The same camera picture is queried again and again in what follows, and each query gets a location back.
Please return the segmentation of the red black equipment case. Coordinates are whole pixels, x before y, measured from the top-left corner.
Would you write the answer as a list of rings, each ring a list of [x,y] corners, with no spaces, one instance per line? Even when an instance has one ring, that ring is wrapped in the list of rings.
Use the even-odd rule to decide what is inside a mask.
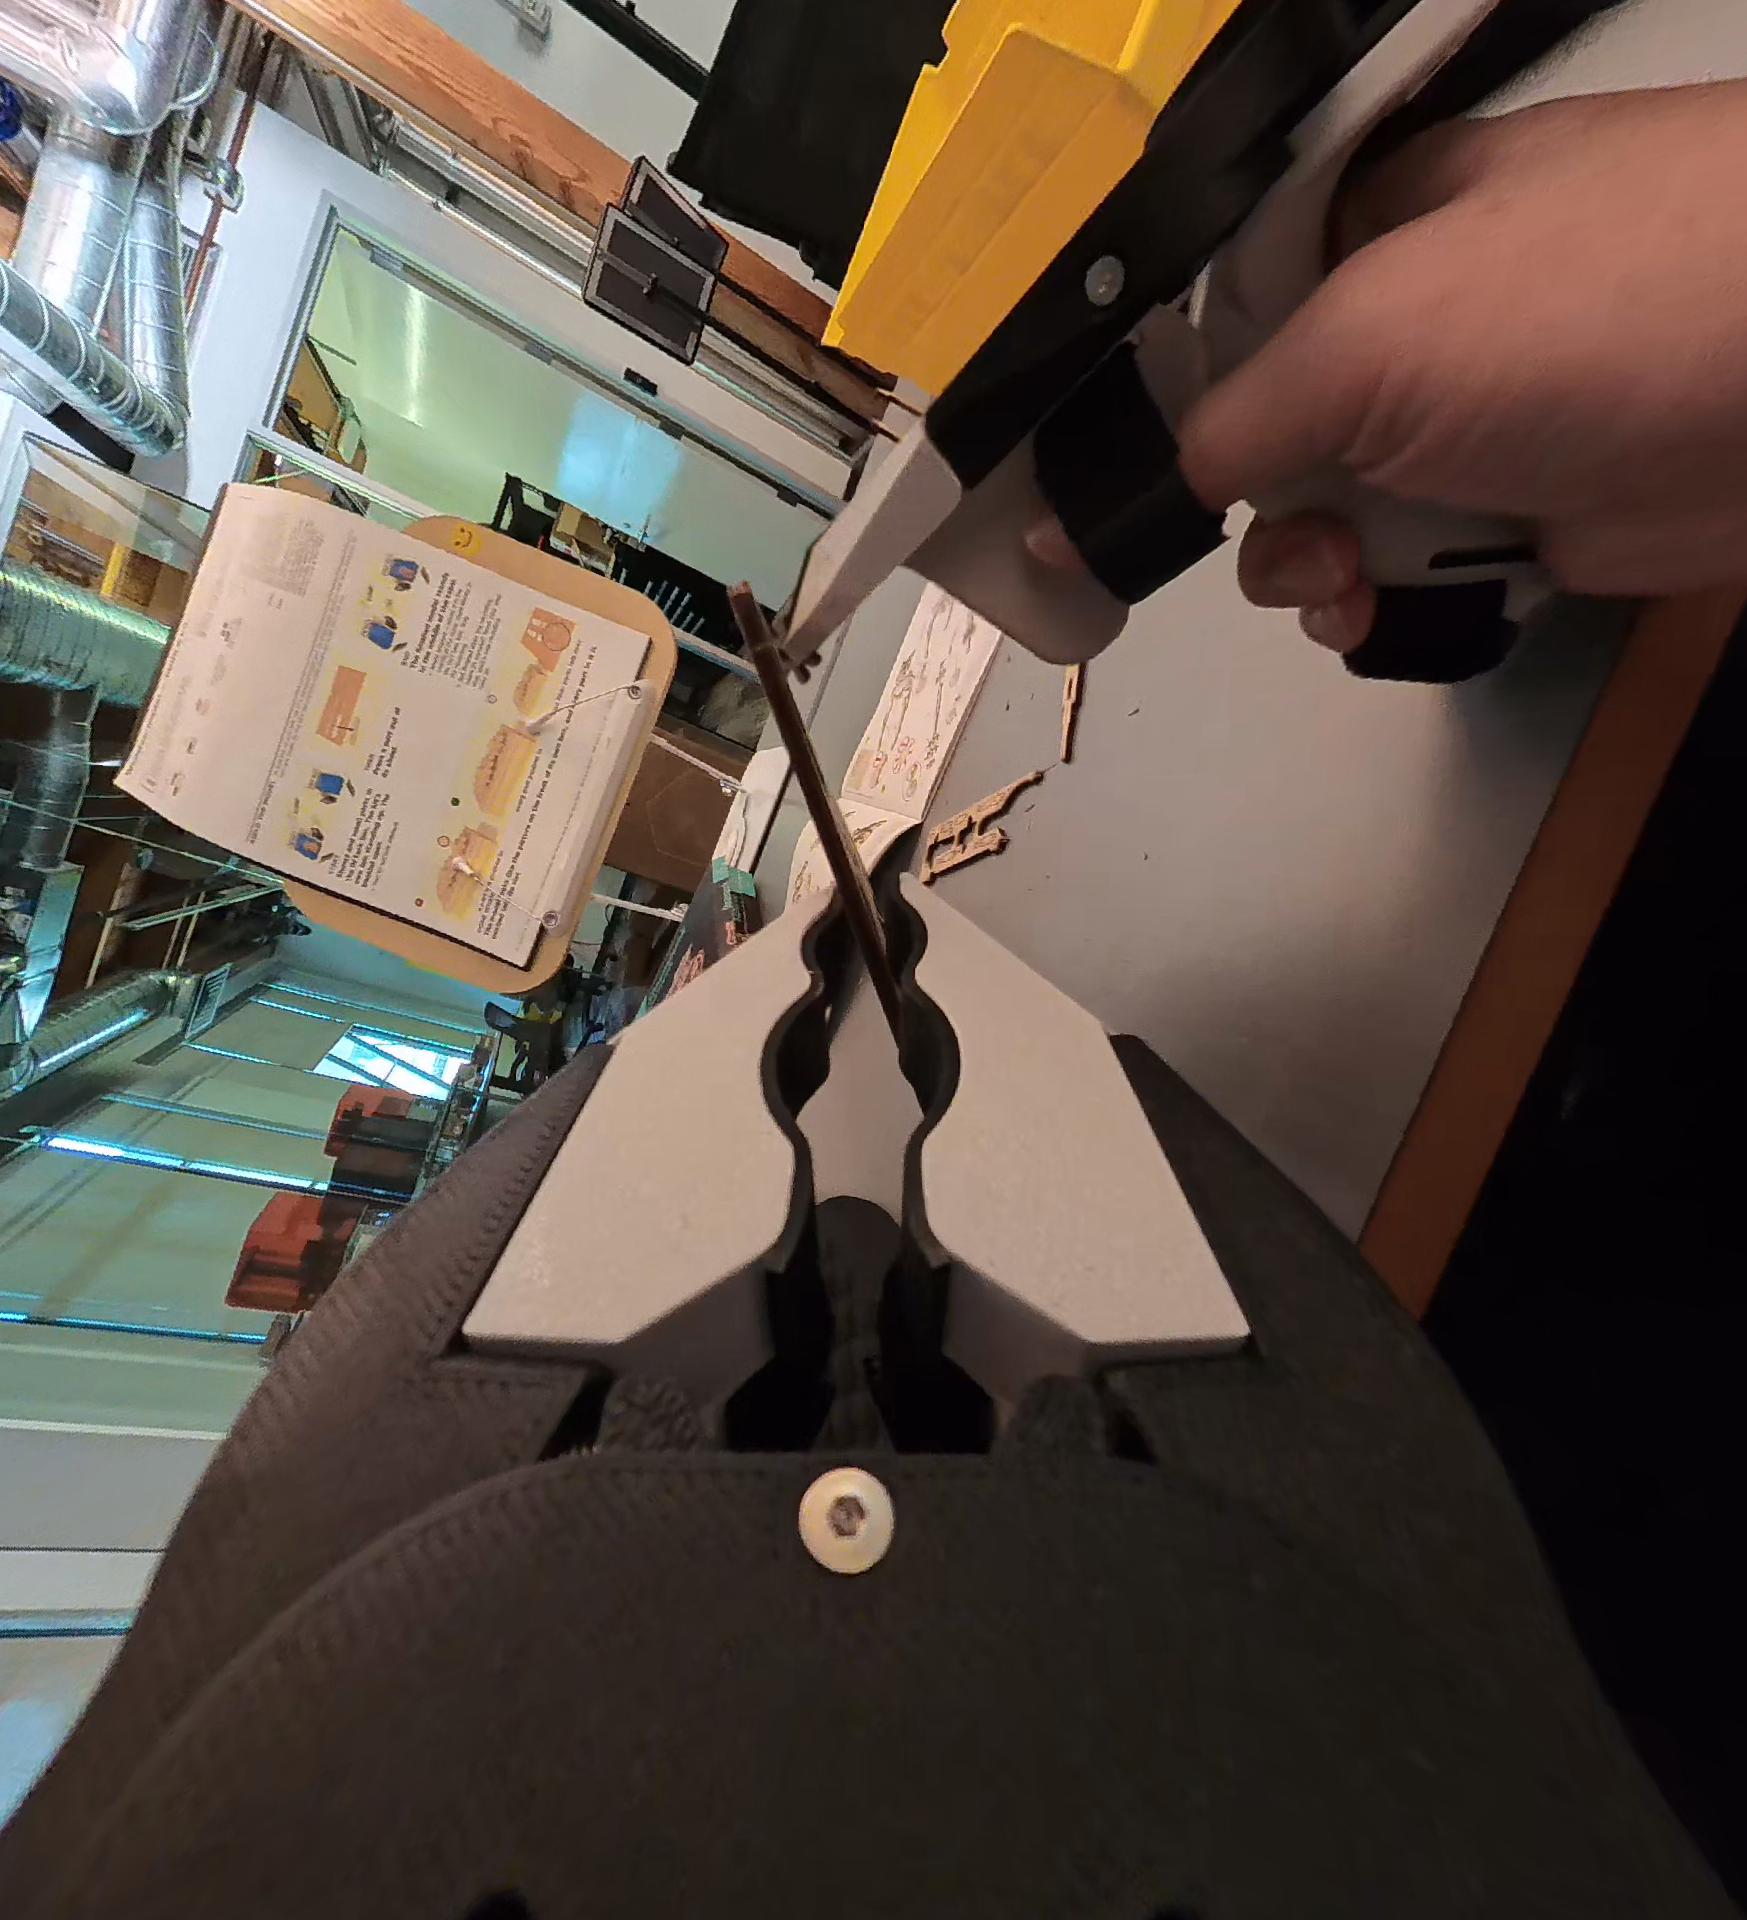
[[[347,1082],[324,1138],[324,1183],[266,1202],[238,1246],[225,1301],[264,1315],[316,1306],[347,1268],[361,1226],[416,1202],[443,1114],[443,1097]]]

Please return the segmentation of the large wooden model parts sheet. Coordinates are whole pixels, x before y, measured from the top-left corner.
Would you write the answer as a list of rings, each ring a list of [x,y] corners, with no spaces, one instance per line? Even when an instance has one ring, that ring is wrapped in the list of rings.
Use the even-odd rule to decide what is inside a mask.
[[[797,709],[797,696],[790,684],[790,666],[783,658],[780,638],[770,633],[770,621],[767,621],[756,591],[747,584],[739,584],[727,591],[727,603],[730,603],[734,624],[743,633],[747,658],[759,671],[770,718],[774,718],[774,726],[790,751],[790,773],[807,796],[808,824],[817,827],[817,844],[821,844],[830,880],[836,887],[836,904],[843,910],[843,921],[851,932],[851,942],[860,951],[869,986],[884,1009],[884,1022],[886,1022],[894,1045],[905,1045],[907,1040],[905,998],[899,998],[899,977],[894,977],[894,962],[892,962],[892,946],[886,946],[886,921],[884,921],[884,910],[877,904],[860,847],[843,824],[843,813],[840,813],[840,805],[830,792],[830,780],[821,773],[815,737],[807,731],[807,718],[802,718],[802,709]]]

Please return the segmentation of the black hanging panel device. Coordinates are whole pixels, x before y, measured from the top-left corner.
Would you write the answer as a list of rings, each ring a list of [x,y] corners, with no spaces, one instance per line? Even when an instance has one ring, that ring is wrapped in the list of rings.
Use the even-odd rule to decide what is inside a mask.
[[[649,155],[639,155],[600,217],[584,306],[692,365],[727,249],[730,240]]]

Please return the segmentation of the silver air duct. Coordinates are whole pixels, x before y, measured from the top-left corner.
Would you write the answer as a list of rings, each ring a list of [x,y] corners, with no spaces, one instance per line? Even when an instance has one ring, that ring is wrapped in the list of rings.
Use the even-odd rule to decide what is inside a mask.
[[[0,392],[139,457],[187,442],[180,187],[217,79],[205,4],[0,4],[0,131],[46,107],[0,259]]]

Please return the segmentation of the white cardboard box tray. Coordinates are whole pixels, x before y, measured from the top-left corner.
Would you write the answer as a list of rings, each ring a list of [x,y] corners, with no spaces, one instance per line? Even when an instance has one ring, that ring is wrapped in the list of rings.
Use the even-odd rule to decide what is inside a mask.
[[[790,851],[780,840],[780,822],[786,813],[786,792],[790,792],[790,751],[786,745],[763,745],[730,796],[727,822],[714,840],[712,855],[712,876],[727,880],[739,887],[739,880],[751,880],[751,895],[759,898],[763,919],[780,919],[786,907],[786,876],[790,876]]]

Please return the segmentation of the white instruction booklet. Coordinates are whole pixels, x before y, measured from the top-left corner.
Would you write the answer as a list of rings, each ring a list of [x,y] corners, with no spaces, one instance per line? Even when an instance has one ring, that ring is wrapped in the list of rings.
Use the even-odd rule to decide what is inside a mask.
[[[945,586],[922,586],[884,701],[843,770],[840,796],[922,824],[1006,633]]]

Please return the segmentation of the person's right hand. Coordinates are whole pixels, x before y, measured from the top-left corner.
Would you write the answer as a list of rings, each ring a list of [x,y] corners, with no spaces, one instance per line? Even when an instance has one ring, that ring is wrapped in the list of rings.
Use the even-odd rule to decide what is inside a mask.
[[[1341,464],[1529,525],[1570,594],[1747,586],[1747,79],[1437,124],[1349,173],[1328,234],[1180,421],[1203,509]]]

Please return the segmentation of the small wooden numbered parts frame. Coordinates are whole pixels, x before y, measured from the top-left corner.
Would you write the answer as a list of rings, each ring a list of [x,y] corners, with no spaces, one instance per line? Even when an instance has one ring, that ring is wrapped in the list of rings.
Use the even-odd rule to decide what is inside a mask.
[[[1047,778],[1047,770],[1035,765],[1035,770],[996,784],[982,800],[954,809],[933,827],[928,827],[922,851],[919,851],[919,880],[933,885],[933,880],[954,876],[958,868],[967,868],[972,859],[1006,851],[1010,831],[1006,831],[1002,817],[1011,809],[1011,800],[1024,788],[1040,784],[1043,778]]]

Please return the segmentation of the printed instruction sheet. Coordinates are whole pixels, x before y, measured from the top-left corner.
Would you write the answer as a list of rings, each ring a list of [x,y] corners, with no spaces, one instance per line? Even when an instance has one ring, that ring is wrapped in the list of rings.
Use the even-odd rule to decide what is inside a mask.
[[[558,973],[677,671],[639,591],[463,515],[227,483],[116,788],[453,983]]]

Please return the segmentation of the yellow plastic bin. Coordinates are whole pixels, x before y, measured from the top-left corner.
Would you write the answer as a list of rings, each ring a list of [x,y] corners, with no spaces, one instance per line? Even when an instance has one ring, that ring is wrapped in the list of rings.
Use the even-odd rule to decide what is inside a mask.
[[[944,393],[1143,159],[1239,4],[954,4],[824,345]]]

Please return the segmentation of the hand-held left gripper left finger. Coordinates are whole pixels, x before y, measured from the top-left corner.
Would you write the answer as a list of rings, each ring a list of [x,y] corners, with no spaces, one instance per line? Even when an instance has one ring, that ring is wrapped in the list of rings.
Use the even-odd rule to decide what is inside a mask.
[[[824,1354],[815,1153],[840,907],[808,895],[635,1022],[463,1337],[473,1354],[664,1375],[727,1402]]]

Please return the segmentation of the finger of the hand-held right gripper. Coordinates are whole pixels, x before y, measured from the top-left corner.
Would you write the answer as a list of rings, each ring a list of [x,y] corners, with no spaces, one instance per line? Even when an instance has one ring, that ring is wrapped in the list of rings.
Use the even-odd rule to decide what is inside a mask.
[[[808,670],[830,638],[958,511],[961,475],[910,425],[808,547],[783,607],[783,666]]]
[[[1129,621],[1091,571],[1035,560],[1027,532],[1051,515],[1032,452],[1010,452],[954,515],[907,554],[907,571],[950,591],[982,621],[1051,666],[1104,658]]]

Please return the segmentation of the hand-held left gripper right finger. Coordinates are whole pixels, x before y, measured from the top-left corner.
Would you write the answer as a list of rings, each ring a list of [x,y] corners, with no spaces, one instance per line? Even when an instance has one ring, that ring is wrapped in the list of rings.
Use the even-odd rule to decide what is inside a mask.
[[[1249,1315],[1104,1022],[915,876],[892,932],[929,1354],[988,1400],[1239,1354]]]

